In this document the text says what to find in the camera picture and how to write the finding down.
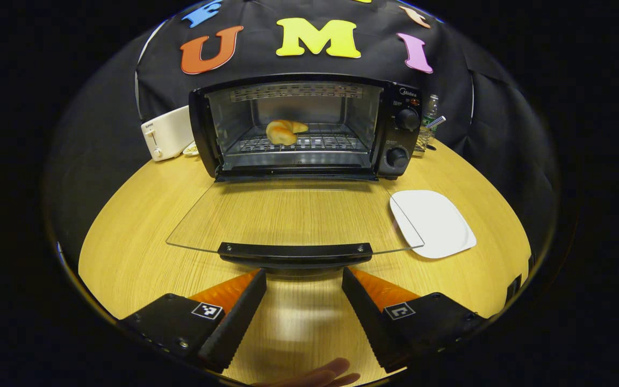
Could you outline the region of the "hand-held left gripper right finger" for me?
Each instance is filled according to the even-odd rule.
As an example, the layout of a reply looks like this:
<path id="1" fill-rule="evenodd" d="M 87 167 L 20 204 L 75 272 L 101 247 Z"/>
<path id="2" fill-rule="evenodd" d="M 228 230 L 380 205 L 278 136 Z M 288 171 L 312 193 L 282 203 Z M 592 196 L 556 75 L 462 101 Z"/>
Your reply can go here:
<path id="1" fill-rule="evenodd" d="M 354 268 L 342 270 L 342 291 L 386 372 L 456 348 L 488 321 L 442 292 L 418 296 Z"/>

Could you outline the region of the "white toaster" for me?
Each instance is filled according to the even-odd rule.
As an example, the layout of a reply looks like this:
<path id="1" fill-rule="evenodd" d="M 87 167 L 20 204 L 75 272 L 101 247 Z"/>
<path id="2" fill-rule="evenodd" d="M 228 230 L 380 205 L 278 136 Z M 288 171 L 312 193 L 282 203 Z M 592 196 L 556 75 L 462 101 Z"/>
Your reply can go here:
<path id="1" fill-rule="evenodd" d="M 179 156 L 194 142 L 187 105 L 148 120 L 140 128 L 155 162 Z"/>

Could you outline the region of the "white square plate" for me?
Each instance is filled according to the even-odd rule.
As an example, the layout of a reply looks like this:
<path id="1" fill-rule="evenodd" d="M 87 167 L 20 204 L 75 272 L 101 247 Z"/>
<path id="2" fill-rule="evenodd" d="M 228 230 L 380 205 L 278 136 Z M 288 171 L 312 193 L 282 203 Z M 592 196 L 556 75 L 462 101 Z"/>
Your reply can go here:
<path id="1" fill-rule="evenodd" d="M 406 242 L 424 258 L 445 258 L 477 245 L 464 216 L 441 193 L 398 191 L 391 194 L 389 205 Z"/>

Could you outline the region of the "black backdrop cloth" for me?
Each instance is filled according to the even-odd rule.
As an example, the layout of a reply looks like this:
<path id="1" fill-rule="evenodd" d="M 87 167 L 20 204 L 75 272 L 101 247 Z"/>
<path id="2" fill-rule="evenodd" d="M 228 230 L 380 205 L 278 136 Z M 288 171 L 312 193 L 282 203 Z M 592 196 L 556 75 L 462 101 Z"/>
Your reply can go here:
<path id="1" fill-rule="evenodd" d="M 447 119 L 436 139 L 482 173 L 508 201 L 531 250 L 552 240 L 557 156 L 548 128 L 496 58 L 450 24 L 416 24 L 396 0 L 222 0 L 196 27 L 192 5 L 128 42 L 84 84 L 54 130 L 45 172 L 53 245 L 77 261 L 103 206 L 148 162 L 142 120 L 186 105 L 205 85 L 274 73 L 383 79 L 438 95 Z M 358 59 L 326 52 L 282 57 L 278 20 L 356 25 Z"/>

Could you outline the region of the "golden croissant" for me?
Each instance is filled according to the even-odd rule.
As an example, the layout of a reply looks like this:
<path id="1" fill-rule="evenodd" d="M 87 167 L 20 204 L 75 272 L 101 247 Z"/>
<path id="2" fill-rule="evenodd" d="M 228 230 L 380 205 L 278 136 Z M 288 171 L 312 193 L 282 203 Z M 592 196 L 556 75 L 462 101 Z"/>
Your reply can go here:
<path id="1" fill-rule="evenodd" d="M 291 146 L 297 142 L 298 134 L 307 132 L 308 125 L 291 120 L 273 120 L 265 129 L 266 137 L 273 145 Z"/>

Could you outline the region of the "clear plastic water bottle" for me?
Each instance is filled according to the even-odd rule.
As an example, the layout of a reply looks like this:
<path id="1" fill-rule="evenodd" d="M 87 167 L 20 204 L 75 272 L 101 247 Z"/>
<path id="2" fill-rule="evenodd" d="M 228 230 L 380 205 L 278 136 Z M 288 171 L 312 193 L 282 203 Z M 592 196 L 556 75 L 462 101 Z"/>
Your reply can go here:
<path id="1" fill-rule="evenodd" d="M 422 127 L 428 127 L 435 119 L 439 117 L 439 96 L 430 95 L 427 105 L 422 111 Z"/>

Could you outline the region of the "black electric oven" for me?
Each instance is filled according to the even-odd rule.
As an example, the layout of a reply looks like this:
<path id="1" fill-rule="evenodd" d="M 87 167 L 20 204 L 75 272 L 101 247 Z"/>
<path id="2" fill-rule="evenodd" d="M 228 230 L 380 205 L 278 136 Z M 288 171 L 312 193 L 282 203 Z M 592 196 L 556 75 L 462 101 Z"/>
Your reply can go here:
<path id="1" fill-rule="evenodd" d="M 324 270 L 413 250 L 389 205 L 418 137 L 415 87 L 348 74 L 272 74 L 192 90 L 191 126 L 213 184 L 167 244 L 231 263 Z M 273 120 L 308 125 L 273 145 Z"/>

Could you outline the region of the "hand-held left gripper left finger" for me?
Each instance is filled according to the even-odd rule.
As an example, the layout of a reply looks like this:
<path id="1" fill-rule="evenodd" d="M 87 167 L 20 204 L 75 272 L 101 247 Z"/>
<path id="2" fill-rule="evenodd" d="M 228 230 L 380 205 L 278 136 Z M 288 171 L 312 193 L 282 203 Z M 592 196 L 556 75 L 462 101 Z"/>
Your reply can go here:
<path id="1" fill-rule="evenodd" d="M 256 269 L 191 297 L 167 292 L 121 319 L 119 325 L 172 358 L 222 373 L 266 290 L 266 272 Z"/>

